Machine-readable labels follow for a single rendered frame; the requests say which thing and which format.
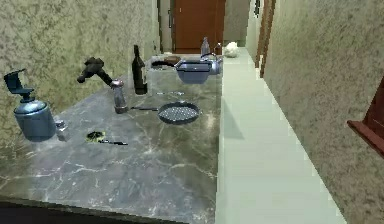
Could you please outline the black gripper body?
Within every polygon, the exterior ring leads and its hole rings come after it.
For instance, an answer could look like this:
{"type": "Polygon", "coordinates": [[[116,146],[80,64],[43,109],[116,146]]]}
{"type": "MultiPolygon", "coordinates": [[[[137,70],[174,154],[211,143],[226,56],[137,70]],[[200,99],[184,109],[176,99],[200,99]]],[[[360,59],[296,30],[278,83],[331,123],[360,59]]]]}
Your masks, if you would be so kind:
{"type": "Polygon", "coordinates": [[[102,77],[102,67],[104,62],[100,58],[89,58],[85,63],[85,68],[81,72],[81,75],[77,78],[79,83],[84,83],[87,78],[91,78],[94,75],[102,77]]]}

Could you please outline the silver pepper mill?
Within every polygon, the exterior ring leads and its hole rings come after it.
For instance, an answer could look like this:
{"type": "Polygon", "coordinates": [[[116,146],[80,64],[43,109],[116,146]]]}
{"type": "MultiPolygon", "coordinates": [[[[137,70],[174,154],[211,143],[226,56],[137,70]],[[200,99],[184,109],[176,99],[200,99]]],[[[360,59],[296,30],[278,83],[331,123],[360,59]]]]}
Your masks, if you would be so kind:
{"type": "Polygon", "coordinates": [[[119,79],[114,79],[110,86],[114,93],[115,112],[117,114],[127,112],[128,107],[123,93],[124,82],[119,79]]]}

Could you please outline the dark wine bottle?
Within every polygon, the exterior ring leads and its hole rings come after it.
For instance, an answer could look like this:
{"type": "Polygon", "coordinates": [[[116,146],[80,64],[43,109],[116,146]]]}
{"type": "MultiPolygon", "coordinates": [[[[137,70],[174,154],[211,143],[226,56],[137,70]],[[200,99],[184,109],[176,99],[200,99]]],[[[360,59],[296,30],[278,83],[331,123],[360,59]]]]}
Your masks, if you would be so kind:
{"type": "Polygon", "coordinates": [[[148,92],[147,83],[143,72],[145,71],[145,64],[140,57],[139,46],[134,46],[134,60],[132,62],[132,74],[134,81],[134,90],[137,95],[145,95],[148,92]]]}

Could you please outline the dark flat pan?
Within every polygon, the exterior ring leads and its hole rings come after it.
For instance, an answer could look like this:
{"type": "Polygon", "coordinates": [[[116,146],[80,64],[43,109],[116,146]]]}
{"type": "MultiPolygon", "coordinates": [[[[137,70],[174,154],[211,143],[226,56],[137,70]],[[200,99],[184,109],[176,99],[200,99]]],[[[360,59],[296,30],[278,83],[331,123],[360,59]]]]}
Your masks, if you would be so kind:
{"type": "Polygon", "coordinates": [[[151,66],[153,69],[161,69],[163,66],[167,67],[174,67],[175,63],[169,62],[169,61],[153,61],[151,63],[151,66]]]}

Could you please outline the yellow black dish sponge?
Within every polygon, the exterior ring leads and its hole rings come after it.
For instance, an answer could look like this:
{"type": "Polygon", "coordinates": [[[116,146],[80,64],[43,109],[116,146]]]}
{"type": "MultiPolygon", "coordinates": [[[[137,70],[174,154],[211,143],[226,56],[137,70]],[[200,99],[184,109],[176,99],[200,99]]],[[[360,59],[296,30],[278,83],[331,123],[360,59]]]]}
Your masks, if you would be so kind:
{"type": "Polygon", "coordinates": [[[104,131],[93,131],[91,133],[88,133],[86,135],[85,140],[87,142],[100,142],[105,138],[105,132],[104,131]]]}

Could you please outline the small glass salt shaker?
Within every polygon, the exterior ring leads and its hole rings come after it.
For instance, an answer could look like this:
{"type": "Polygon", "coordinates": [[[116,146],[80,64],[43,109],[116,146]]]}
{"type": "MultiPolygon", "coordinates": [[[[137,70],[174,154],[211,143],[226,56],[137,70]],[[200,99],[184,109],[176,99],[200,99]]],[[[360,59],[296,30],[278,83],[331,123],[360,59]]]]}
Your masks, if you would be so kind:
{"type": "Polygon", "coordinates": [[[60,141],[67,141],[69,139],[68,126],[64,120],[57,120],[56,125],[56,135],[60,141]]]}

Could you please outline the blue soap dispenser bottle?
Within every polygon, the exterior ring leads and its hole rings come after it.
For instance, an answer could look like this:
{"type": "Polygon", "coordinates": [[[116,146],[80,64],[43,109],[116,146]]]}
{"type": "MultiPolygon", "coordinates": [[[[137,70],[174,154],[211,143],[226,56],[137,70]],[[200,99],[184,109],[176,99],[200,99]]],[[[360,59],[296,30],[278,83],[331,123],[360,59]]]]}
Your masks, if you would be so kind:
{"type": "Polygon", "coordinates": [[[45,101],[32,96],[33,88],[24,87],[19,73],[25,69],[12,71],[3,79],[11,94],[20,95],[19,105],[13,114],[24,137],[31,142],[42,142],[52,138],[56,132],[56,124],[49,105],[45,101]]]}

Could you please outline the black frying pan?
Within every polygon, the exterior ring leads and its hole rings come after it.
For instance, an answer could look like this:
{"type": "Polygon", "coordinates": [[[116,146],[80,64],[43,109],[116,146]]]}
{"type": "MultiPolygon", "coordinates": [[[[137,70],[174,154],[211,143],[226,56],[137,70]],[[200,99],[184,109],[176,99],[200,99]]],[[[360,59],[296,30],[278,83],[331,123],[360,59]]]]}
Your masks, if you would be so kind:
{"type": "Polygon", "coordinates": [[[184,125],[194,122],[200,116],[200,108],[187,101],[169,102],[160,107],[133,106],[135,110],[155,111],[166,124],[184,125]]]}

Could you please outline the brown wooden room door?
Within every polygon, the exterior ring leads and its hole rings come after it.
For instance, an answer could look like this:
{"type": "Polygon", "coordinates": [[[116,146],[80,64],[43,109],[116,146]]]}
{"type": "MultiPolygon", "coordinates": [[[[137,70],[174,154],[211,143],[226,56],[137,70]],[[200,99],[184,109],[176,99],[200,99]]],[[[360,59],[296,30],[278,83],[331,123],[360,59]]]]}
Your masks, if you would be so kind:
{"type": "Polygon", "coordinates": [[[223,42],[226,0],[173,0],[173,52],[199,54],[203,38],[223,42]]]}

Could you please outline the grey marble kitchen counter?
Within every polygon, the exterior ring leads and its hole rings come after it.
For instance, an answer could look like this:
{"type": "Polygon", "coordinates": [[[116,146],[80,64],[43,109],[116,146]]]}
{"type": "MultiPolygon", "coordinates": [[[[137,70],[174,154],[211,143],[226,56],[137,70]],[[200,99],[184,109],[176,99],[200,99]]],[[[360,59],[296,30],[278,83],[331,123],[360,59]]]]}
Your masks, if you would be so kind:
{"type": "Polygon", "coordinates": [[[60,113],[67,141],[15,135],[1,142],[0,196],[155,223],[215,224],[222,77],[188,85],[171,68],[150,69],[141,96],[130,74],[123,80],[128,112],[117,114],[112,91],[103,88],[60,113]],[[185,94],[156,95],[170,91],[185,94]],[[133,109],[176,101],[195,104],[200,116],[171,125],[155,111],[133,109]],[[128,145],[87,142],[93,131],[128,145]]]}

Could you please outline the silver kettle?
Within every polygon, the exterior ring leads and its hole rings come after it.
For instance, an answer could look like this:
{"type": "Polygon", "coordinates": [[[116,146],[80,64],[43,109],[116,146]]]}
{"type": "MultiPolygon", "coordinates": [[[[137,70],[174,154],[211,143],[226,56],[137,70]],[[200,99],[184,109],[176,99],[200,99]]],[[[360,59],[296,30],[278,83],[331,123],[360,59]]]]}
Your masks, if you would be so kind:
{"type": "Polygon", "coordinates": [[[201,56],[202,61],[207,61],[210,64],[210,75],[218,75],[222,68],[221,64],[223,62],[223,58],[219,57],[217,54],[211,52],[201,56]]]}

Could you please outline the white crumpled cloth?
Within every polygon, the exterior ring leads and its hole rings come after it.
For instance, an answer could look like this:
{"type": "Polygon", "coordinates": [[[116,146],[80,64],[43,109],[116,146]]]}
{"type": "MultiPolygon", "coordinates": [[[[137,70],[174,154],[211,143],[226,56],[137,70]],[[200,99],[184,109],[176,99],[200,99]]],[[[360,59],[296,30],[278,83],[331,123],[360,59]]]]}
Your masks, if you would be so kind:
{"type": "Polygon", "coordinates": [[[238,44],[236,42],[229,42],[223,48],[223,55],[229,58],[236,58],[239,54],[238,44]]]}

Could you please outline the brown open room door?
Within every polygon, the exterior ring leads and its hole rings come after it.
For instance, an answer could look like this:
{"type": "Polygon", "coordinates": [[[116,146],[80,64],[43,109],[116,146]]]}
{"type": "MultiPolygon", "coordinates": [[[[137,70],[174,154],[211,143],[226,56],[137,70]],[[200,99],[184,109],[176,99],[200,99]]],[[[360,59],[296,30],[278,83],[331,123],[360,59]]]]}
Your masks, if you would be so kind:
{"type": "Polygon", "coordinates": [[[259,32],[258,48],[255,67],[260,70],[260,77],[264,77],[268,45],[272,30],[273,16],[276,0],[264,0],[261,27],[259,32]]]}

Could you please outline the dark red wooden furniture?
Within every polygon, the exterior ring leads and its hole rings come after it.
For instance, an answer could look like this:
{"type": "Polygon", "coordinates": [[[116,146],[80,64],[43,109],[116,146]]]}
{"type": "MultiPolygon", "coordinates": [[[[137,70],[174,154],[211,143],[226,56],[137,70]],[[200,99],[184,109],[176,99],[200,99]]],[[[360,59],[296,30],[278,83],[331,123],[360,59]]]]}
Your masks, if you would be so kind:
{"type": "Polygon", "coordinates": [[[348,126],[384,159],[384,77],[361,121],[347,121],[348,126]]]}

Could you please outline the black handled knife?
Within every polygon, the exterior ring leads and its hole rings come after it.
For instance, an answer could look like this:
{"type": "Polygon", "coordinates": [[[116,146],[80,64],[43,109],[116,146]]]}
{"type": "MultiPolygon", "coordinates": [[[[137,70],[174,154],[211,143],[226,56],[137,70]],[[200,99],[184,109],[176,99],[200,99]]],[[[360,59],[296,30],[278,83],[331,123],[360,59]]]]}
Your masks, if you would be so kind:
{"type": "Polygon", "coordinates": [[[110,140],[98,140],[98,143],[103,143],[103,144],[112,144],[112,145],[128,145],[126,142],[121,142],[121,141],[110,141],[110,140]]]}

